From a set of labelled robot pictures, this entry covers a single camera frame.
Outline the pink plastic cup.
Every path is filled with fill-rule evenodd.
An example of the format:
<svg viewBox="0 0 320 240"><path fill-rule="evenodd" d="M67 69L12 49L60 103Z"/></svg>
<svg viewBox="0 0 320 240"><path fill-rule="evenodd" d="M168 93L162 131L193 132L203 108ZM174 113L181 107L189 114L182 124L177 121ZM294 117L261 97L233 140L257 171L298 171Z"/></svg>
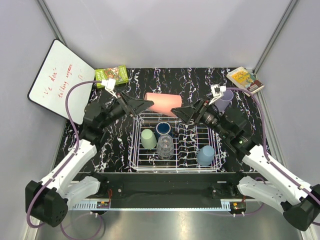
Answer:
<svg viewBox="0 0 320 240"><path fill-rule="evenodd" d="M172 108L180 108L182 106L182 97L176 94L147 92L144 99L153 101L153 105L148 110L174 118L177 116L171 112Z"/></svg>

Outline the lilac plastic cup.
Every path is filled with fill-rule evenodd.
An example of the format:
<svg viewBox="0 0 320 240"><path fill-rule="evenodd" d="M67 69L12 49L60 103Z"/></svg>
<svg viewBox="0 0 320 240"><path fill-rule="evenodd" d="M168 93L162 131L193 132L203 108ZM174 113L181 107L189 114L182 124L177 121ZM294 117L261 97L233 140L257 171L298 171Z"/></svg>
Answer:
<svg viewBox="0 0 320 240"><path fill-rule="evenodd" d="M214 102L214 105L220 113L224 112L230 104L230 102L232 101L233 97L233 91L228 89L223 93L223 96L221 98L217 99Z"/></svg>

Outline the green plastic cup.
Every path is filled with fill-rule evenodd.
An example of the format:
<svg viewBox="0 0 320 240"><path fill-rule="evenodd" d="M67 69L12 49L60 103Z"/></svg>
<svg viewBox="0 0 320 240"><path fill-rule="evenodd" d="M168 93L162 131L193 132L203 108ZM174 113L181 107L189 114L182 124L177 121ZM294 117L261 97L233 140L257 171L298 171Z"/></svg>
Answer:
<svg viewBox="0 0 320 240"><path fill-rule="evenodd" d="M153 131L150 129L144 129L141 132L141 139L140 140L141 140L142 146L147 150L154 149L157 145L156 136L153 133Z"/></svg>

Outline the clear glass tumbler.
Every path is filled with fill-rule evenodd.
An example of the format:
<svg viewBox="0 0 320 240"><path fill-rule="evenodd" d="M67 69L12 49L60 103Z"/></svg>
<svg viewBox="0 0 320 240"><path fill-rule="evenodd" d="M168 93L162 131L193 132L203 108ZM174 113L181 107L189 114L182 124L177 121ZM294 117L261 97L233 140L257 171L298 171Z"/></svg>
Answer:
<svg viewBox="0 0 320 240"><path fill-rule="evenodd" d="M170 135L161 135L157 141L156 151L162 160L170 160L174 155L174 142Z"/></svg>

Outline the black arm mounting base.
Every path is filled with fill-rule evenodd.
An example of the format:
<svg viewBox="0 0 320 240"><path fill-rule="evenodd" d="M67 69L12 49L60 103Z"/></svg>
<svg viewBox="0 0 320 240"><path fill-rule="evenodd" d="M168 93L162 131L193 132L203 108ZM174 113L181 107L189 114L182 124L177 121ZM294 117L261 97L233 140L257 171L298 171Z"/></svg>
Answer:
<svg viewBox="0 0 320 240"><path fill-rule="evenodd" d="M112 190L113 209L196 209L242 199L239 173L102 173Z"/></svg>

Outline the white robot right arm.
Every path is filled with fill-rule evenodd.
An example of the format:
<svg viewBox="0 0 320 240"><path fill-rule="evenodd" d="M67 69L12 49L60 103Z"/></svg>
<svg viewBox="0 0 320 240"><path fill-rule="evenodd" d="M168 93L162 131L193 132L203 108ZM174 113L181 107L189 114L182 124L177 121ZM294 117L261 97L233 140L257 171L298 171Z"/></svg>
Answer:
<svg viewBox="0 0 320 240"><path fill-rule="evenodd" d="M320 214L320 186L311 185L294 175L271 155L251 135L248 120L240 110L230 108L226 113L206 100L194 105L171 110L185 124L203 123L221 138L221 142L238 160L258 171L272 185L259 183L250 176L239 173L235 181L227 185L228 195L254 198L279 211L288 223L300 231L306 231Z"/></svg>

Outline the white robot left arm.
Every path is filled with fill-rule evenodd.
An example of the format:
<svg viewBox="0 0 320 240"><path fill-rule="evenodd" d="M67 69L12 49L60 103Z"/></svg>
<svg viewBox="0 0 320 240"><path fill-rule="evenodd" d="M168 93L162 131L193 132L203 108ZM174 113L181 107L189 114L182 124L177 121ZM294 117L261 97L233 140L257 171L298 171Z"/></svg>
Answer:
<svg viewBox="0 0 320 240"><path fill-rule="evenodd" d="M64 159L40 181L30 181L25 187L27 223L36 228L31 217L51 227L58 226L68 210L87 197L103 198L109 194L108 179L91 172L72 184L83 166L105 144L105 128L123 116L135 117L153 106L151 100L133 98L124 92L117 94L109 107L94 101L84 109L83 128L76 134L76 143Z"/></svg>

